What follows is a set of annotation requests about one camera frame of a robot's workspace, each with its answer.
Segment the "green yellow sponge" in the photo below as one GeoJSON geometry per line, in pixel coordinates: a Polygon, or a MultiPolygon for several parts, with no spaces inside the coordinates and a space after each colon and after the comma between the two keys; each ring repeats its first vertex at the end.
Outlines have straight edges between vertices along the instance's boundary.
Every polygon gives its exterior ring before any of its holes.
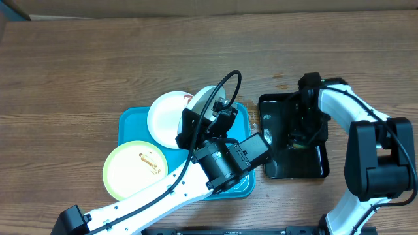
{"type": "Polygon", "coordinates": [[[307,145],[306,143],[304,143],[302,141],[299,141],[299,140],[295,140],[295,139],[290,139],[289,140],[289,145],[292,148],[295,148],[295,149],[307,149],[307,148],[309,148],[309,145],[307,145]]]}

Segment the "white plate with sauce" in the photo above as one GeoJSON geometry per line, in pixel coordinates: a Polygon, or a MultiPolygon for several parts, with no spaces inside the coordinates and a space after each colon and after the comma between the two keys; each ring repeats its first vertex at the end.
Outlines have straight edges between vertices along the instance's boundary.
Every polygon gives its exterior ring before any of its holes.
{"type": "MultiPolygon", "coordinates": [[[[186,106],[187,109],[194,111],[197,114],[200,114],[202,112],[202,109],[204,108],[204,105],[206,104],[206,101],[209,99],[212,92],[215,90],[216,86],[206,86],[203,89],[201,89],[199,92],[197,92],[194,97],[189,101],[188,105],[186,106]]],[[[210,121],[215,120],[215,116],[213,115],[213,105],[219,98],[225,98],[226,92],[223,87],[220,88],[220,90],[216,93],[214,99],[209,105],[209,108],[204,114],[204,117],[206,119],[209,119],[210,121]]]]}

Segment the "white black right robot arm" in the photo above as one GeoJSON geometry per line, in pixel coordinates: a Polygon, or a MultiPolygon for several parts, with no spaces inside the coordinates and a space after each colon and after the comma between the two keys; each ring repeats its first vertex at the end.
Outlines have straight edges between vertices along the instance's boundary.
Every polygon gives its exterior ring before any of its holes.
{"type": "Polygon", "coordinates": [[[380,208],[401,207],[417,197],[417,170],[413,127],[404,118],[392,118],[373,109],[342,78],[322,79],[307,74],[298,81],[302,124],[290,141],[306,147],[321,131],[314,121],[330,117],[348,135],[344,177],[347,191],[324,215],[320,234],[361,234],[367,220],[380,208]]]}

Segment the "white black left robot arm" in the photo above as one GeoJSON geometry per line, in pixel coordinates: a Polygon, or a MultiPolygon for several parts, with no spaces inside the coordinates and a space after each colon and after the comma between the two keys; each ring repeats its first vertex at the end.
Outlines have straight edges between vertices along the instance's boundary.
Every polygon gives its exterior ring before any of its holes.
{"type": "Polygon", "coordinates": [[[215,193],[199,164],[185,164],[186,150],[158,147],[167,162],[168,175],[116,203],[89,212],[74,205],[61,212],[52,234],[138,234],[173,211],[201,200],[245,198],[255,188],[250,172],[231,189],[215,193]]]}

